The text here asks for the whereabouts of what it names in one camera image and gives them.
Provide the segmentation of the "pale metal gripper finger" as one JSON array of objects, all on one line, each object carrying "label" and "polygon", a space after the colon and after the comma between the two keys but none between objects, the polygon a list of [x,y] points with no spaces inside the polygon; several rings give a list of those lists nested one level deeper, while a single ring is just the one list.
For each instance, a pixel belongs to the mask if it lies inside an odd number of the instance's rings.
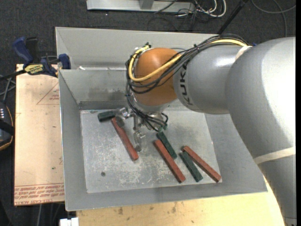
[{"label": "pale metal gripper finger", "polygon": [[126,107],[118,108],[115,110],[115,118],[119,127],[124,127],[125,120],[130,117],[130,113]]},{"label": "pale metal gripper finger", "polygon": [[145,146],[145,134],[140,130],[134,132],[135,150],[141,152]]}]

